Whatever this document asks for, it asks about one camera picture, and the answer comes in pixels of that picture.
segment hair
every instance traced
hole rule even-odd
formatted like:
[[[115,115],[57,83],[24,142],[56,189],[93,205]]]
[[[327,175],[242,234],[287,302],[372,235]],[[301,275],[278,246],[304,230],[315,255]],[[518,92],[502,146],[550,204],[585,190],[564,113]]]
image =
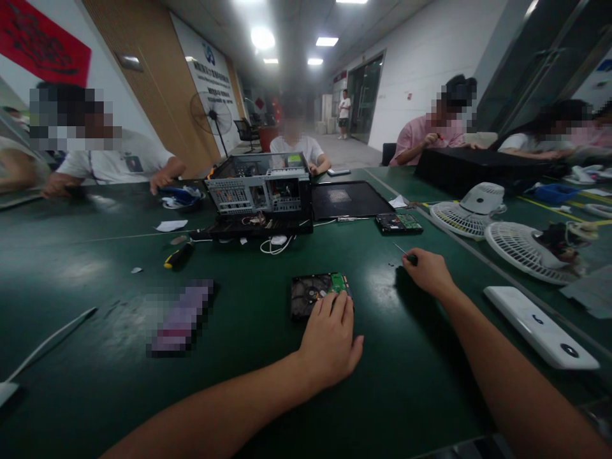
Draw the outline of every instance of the hair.
[[[40,111],[48,112],[54,107],[56,111],[53,114],[61,121],[59,125],[84,126],[85,115],[104,113],[104,102],[96,102],[93,89],[52,82],[40,82],[36,88],[39,90]]]
[[[591,118],[589,112],[590,105],[580,99],[567,99],[555,102],[552,105],[542,107],[537,116],[530,122],[500,136],[489,148],[491,150],[498,150],[506,139],[514,134],[547,135],[557,121],[586,121]]]
[[[459,112],[476,99],[477,85],[475,78],[466,78],[463,74],[455,75],[442,88],[441,100],[451,111]]]

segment wooden wall panel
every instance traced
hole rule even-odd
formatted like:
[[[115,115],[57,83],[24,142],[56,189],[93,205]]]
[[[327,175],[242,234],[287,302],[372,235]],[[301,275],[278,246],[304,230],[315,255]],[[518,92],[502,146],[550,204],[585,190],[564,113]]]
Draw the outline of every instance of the wooden wall panel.
[[[196,86],[170,12],[150,0],[83,0],[83,4],[110,51],[134,55],[142,63],[143,73],[121,70],[166,149],[187,165],[185,178],[207,171],[220,158],[219,149],[213,135],[191,116],[189,104]]]

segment sign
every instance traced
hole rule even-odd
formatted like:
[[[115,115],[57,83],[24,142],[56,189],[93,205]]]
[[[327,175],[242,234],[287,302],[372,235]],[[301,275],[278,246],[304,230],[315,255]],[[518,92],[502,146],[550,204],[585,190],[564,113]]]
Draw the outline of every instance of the sign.
[[[91,49],[26,0],[0,0],[0,54],[44,81],[87,86]]]
[[[238,115],[238,107],[236,106],[236,99],[231,86],[230,72],[225,56],[194,32],[181,19],[172,13],[170,13],[170,16],[183,54],[186,57],[189,56],[189,59],[186,59],[186,65],[189,66],[196,90],[211,94],[213,97],[209,96],[209,101],[212,99],[212,101],[223,102],[230,110],[231,120],[229,123],[231,127],[226,134],[223,134],[225,146],[230,151],[241,142],[238,129],[233,123],[234,120],[239,120],[240,116]],[[223,156],[224,151],[221,137],[218,135],[214,137],[219,152]]]

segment screwdriver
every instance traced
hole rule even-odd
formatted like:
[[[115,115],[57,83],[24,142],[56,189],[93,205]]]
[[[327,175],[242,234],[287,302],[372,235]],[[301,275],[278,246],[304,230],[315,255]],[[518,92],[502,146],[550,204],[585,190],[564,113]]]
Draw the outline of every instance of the screwdriver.
[[[174,252],[168,257],[164,263],[164,268],[174,269],[181,264],[185,263],[194,251],[193,241],[190,241],[183,245],[179,250]]]
[[[406,252],[403,248],[401,248],[399,245],[397,245],[395,242],[393,243],[393,245],[395,247],[397,247],[398,249],[400,249],[402,252],[404,252],[406,255],[408,255],[408,252]],[[408,255],[407,257],[408,261],[410,261],[414,266],[417,266],[419,264],[419,259],[414,256],[414,255]]]

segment person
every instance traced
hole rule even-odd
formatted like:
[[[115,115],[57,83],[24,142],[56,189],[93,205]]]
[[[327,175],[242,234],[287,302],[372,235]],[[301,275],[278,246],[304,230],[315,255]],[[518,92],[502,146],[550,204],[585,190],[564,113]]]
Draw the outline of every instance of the person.
[[[50,173],[49,166],[30,149],[0,136],[0,194],[41,188]]]
[[[397,138],[395,155],[390,166],[416,166],[426,148],[459,147],[481,149],[476,143],[463,140],[463,127],[457,114],[472,104],[476,97],[475,78],[456,75],[442,88],[435,110],[413,119]]]
[[[30,118],[23,115],[19,110],[13,107],[4,106],[2,109],[11,115],[15,121],[25,132],[30,133]]]
[[[501,153],[554,161],[571,157],[576,151],[566,137],[572,127],[588,117],[588,104],[568,99],[543,107],[535,119],[524,124],[493,145]]]
[[[418,265],[408,256],[416,256]],[[610,457],[612,451],[587,420],[459,290],[442,256],[412,249],[402,263],[444,307],[515,456]],[[353,324],[353,300],[346,292],[326,295],[312,310],[299,350],[167,408],[102,457],[233,456],[273,419],[353,373],[364,345],[363,335],[353,338]]]
[[[66,187],[78,186],[85,179],[98,185],[149,182],[151,194],[165,187],[185,172],[185,164],[160,143],[146,136],[112,126],[112,115],[104,113],[104,104],[93,101],[88,89],[68,84],[39,84],[43,98],[54,101],[62,113],[62,123],[75,128],[85,139],[88,150],[72,150],[56,172],[49,176],[43,197],[69,196]],[[120,147],[109,149],[109,142],[120,139]]]
[[[351,99],[349,98],[349,91],[346,89],[342,91],[342,100],[338,105],[338,111],[338,126],[340,127],[340,137],[338,137],[338,140],[346,140],[349,114],[351,113]]]
[[[303,133],[305,117],[301,97],[285,93],[282,97],[282,135],[270,142],[271,153],[303,153],[312,175],[320,175],[332,167],[332,162],[319,142]]]

